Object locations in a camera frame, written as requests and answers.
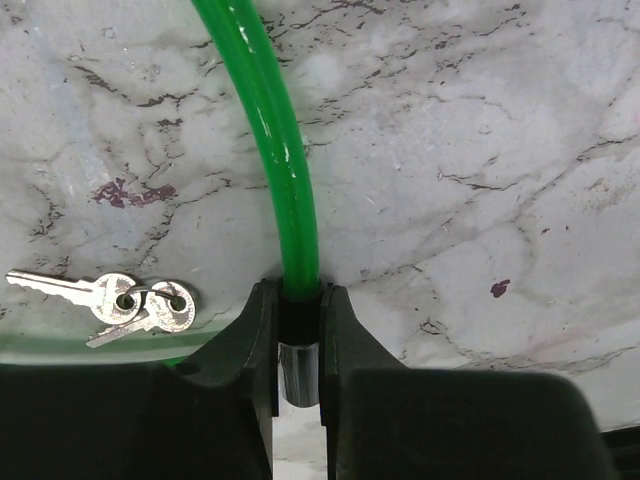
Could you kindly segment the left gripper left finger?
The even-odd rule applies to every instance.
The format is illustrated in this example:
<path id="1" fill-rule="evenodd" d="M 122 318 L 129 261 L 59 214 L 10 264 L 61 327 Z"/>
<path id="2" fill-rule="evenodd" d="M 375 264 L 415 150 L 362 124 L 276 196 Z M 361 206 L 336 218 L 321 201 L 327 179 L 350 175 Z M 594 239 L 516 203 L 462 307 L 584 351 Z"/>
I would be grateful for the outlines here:
<path id="1" fill-rule="evenodd" d="M 276 285 L 183 361 L 1 369 L 5 479 L 269 479 Z"/>

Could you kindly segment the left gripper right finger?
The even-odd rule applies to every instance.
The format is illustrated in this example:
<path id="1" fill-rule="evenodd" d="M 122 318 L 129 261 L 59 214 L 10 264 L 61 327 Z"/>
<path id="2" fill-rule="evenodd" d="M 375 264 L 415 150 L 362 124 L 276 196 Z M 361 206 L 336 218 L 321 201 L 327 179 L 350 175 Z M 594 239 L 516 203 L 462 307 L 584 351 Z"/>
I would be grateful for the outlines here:
<path id="1" fill-rule="evenodd" d="M 612 456 L 569 380 L 409 368 L 358 321 L 344 287 L 321 303 L 321 419 L 332 479 L 611 479 Z"/>

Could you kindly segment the silver keys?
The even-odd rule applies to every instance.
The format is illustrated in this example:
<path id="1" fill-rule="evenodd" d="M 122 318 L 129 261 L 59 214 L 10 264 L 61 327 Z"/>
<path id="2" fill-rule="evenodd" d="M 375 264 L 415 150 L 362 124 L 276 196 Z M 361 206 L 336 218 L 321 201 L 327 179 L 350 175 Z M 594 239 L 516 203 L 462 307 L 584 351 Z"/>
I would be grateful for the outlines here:
<path id="1" fill-rule="evenodd" d="M 86 307 L 107 328 L 89 337 L 86 345 L 99 348 L 138 331 L 155 328 L 181 333 L 196 319 L 196 302 L 188 288 L 175 281 L 140 285 L 124 273 L 105 273 L 95 280 L 66 280 L 20 270 L 5 279 L 12 285 L 59 296 Z"/>

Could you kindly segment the green cable lock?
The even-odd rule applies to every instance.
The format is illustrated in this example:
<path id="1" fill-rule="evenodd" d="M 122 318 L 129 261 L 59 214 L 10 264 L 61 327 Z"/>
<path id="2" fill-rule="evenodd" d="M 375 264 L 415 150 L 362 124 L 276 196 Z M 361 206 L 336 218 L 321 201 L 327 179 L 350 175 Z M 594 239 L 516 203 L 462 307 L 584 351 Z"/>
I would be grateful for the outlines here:
<path id="1" fill-rule="evenodd" d="M 250 1 L 193 4 L 222 57 L 260 153 L 281 251 L 279 358 L 283 396 L 318 404 L 319 237 L 302 136 L 262 19 Z"/>

